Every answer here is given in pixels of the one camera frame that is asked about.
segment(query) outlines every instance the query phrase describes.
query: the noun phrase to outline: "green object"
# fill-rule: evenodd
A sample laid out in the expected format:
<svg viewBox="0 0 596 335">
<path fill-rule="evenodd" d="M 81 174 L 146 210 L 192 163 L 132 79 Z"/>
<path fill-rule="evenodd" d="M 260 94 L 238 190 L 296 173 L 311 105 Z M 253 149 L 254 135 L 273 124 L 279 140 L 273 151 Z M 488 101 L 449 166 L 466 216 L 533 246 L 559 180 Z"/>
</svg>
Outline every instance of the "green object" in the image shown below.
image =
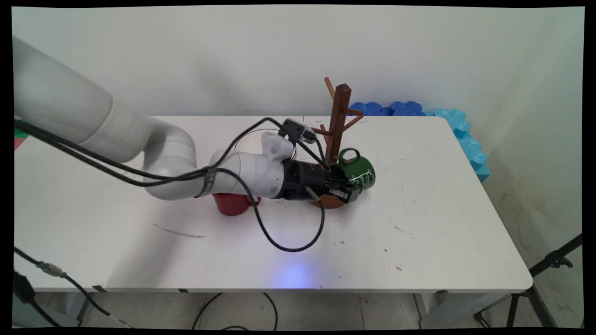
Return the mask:
<svg viewBox="0 0 596 335">
<path fill-rule="evenodd" d="M 29 134 L 27 134 L 26 132 L 22 131 L 21 129 L 14 128 L 14 137 L 27 138 L 27 136 L 29 136 Z"/>
<path fill-rule="evenodd" d="M 354 151 L 356 157 L 344 162 L 343 155 L 348 151 Z M 339 163 L 333 164 L 335 169 L 341 169 L 347 179 L 354 185 L 362 187 L 362 190 L 371 188 L 375 182 L 373 165 L 368 159 L 360 156 L 360 152 L 354 148 L 345 148 L 339 152 Z"/>
</svg>

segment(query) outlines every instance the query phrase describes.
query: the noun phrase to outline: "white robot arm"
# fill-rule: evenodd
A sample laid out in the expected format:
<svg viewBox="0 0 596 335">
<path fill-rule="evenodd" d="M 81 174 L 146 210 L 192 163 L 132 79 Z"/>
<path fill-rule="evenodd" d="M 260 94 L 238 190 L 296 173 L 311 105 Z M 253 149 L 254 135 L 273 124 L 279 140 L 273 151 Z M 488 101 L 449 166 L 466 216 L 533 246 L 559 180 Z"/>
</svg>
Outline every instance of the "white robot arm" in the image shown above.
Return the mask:
<svg viewBox="0 0 596 335">
<path fill-rule="evenodd" d="M 177 176 L 197 169 L 193 139 L 180 127 L 131 110 L 89 79 L 13 36 L 14 114 L 34 126 L 117 162 L 144 152 L 144 170 Z M 283 160 L 293 145 L 273 133 L 261 138 L 263 154 L 231 151 L 219 166 L 244 180 L 255 197 L 274 198 L 284 182 Z M 214 163 L 224 153 L 212 156 Z M 213 185 L 204 178 L 147 187 L 163 200 L 209 193 L 245 194 L 232 176 L 216 173 Z"/>
</svg>

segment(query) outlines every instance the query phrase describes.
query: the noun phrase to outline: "green mug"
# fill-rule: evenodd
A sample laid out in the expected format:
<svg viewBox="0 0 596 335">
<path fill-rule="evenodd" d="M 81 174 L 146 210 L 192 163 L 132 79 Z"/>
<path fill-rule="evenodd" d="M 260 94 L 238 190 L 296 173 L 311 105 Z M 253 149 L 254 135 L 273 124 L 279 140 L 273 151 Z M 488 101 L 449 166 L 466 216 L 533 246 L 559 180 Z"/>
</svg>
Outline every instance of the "green mug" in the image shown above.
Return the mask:
<svg viewBox="0 0 596 335">
<path fill-rule="evenodd" d="M 343 155 L 350 150 L 356 153 L 356 157 L 344 162 Z M 339 162 L 333 164 L 333 166 L 335 169 L 340 169 L 352 184 L 362 187 L 362 190 L 371 188 L 374 185 L 375 173 L 373 165 L 368 159 L 360 156 L 360 152 L 354 148 L 345 148 L 340 151 Z"/>
</svg>

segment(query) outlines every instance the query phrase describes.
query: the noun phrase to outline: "black band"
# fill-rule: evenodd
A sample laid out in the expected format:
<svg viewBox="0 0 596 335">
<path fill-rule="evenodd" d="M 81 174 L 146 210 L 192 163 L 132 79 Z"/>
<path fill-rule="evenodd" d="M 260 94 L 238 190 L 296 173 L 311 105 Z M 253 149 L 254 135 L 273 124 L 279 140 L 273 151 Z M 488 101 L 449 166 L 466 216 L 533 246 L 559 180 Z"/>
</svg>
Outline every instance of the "black band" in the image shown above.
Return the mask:
<svg viewBox="0 0 596 335">
<path fill-rule="evenodd" d="M 207 167 L 207 174 L 203 177 L 203 189 L 195 198 L 208 194 L 211 191 L 213 183 L 215 182 L 215 172 L 216 169 L 214 167 Z"/>
</svg>

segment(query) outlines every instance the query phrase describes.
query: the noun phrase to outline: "wooden base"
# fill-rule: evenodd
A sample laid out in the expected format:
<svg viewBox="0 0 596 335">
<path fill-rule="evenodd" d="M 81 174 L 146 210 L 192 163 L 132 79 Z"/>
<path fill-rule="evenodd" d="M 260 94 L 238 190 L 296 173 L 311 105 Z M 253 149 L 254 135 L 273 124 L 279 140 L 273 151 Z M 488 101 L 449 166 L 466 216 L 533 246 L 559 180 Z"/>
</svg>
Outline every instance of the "wooden base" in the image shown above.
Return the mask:
<svg viewBox="0 0 596 335">
<path fill-rule="evenodd" d="M 328 196 L 328 195 L 324 194 L 320 198 L 321 198 L 321 201 L 323 202 L 324 209 L 335 209 L 335 208 L 342 207 L 343 205 L 345 205 L 341 200 L 339 200 L 337 197 L 334 197 L 334 196 Z M 315 205 L 316 207 L 319 207 L 318 202 L 311 201 L 311 204 Z"/>
</svg>

